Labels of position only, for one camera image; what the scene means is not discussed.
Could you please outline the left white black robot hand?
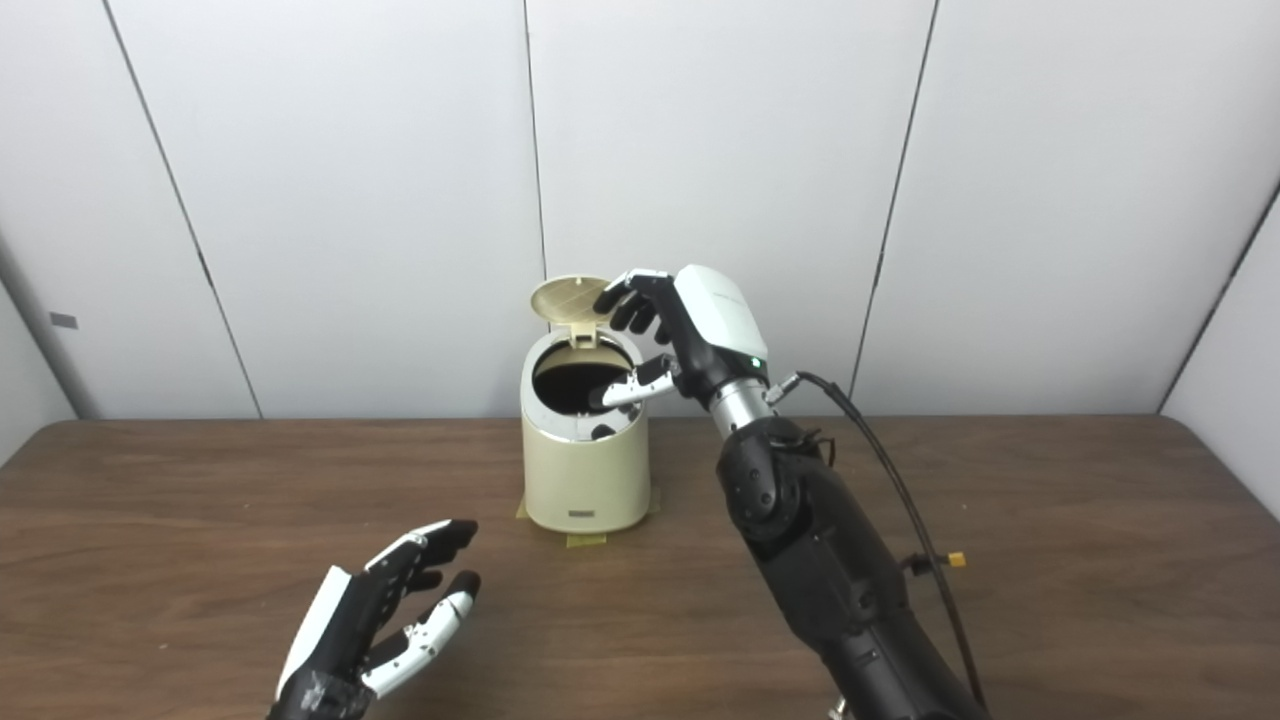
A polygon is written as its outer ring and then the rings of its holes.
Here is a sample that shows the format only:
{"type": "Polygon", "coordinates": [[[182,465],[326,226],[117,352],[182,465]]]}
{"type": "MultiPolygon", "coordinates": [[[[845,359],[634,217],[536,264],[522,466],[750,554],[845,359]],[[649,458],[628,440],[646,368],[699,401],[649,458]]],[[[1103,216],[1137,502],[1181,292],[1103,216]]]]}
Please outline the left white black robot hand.
{"type": "Polygon", "coordinates": [[[457,573],[411,624],[375,638],[406,596],[439,587],[440,568],[477,529],[475,520],[434,521],[407,530],[357,573],[329,568],[291,643],[268,717],[361,719],[436,660],[475,605],[475,571],[457,573]]]}

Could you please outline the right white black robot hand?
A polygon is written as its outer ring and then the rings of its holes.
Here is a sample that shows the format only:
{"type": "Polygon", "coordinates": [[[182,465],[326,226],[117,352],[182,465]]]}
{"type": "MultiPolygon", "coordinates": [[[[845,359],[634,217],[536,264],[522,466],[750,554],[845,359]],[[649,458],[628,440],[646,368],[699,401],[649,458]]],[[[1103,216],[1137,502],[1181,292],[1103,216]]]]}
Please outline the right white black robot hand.
{"type": "Polygon", "coordinates": [[[593,311],[612,331],[654,332],[667,350],[634,368],[625,379],[595,388],[594,409],[677,392],[710,410],[740,380],[768,382],[768,348],[740,288],[727,275],[701,265],[675,274],[632,269],[609,282],[593,311]]]}

